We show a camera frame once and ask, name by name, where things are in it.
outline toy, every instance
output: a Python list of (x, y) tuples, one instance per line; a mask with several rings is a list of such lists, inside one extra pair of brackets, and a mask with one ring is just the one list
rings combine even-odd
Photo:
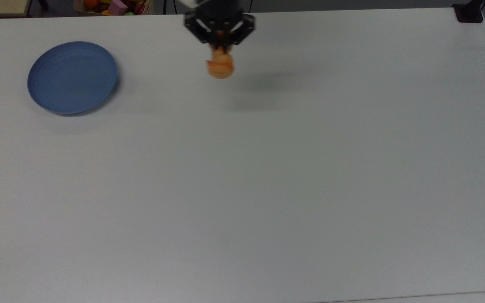
[(134, 9), (134, 15), (141, 15), (143, 13), (143, 10), (145, 10), (145, 4), (142, 1), (136, 4), (136, 8)]
[(96, 6), (99, 5), (99, 0), (85, 0), (83, 4), (85, 4), (88, 9), (94, 10)]
[(121, 16), (127, 12), (128, 6), (126, 6), (121, 0), (112, 0), (109, 5), (108, 11), (114, 16)]
[(224, 53), (224, 48), (212, 48), (212, 59), (207, 61), (208, 73), (217, 79), (225, 79), (233, 74), (233, 58), (229, 55), (228, 49)]

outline robotic arm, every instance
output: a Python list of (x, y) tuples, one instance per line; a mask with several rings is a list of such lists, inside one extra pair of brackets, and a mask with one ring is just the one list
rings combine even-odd
[(195, 10), (184, 16), (184, 25), (214, 50), (222, 48), (227, 53), (254, 30), (254, 16), (243, 13), (239, 0), (195, 0), (194, 4)]

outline orange fruit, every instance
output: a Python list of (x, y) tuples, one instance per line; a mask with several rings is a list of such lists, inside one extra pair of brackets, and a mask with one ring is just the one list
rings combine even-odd
[(83, 4), (85, 4), (88, 9), (94, 10), (97, 5), (99, 5), (99, 0), (85, 0)]

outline basket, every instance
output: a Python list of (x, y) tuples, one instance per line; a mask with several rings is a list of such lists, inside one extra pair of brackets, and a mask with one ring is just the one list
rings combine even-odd
[[(90, 12), (88, 11), (87, 7), (85, 7), (85, 4), (83, 4), (84, 0), (75, 0), (75, 10), (80, 16), (105, 16), (102, 15), (101, 13), (96, 13), (96, 12)], [(145, 1), (145, 8), (143, 8), (143, 13), (142, 15), (154, 15), (155, 14), (155, 8), (152, 5), (152, 0), (146, 0)]]

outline pink block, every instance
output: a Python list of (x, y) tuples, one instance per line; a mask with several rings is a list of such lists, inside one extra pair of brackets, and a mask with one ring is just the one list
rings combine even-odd
[(121, 16), (127, 12), (128, 7), (121, 0), (112, 0), (108, 11), (114, 16)]

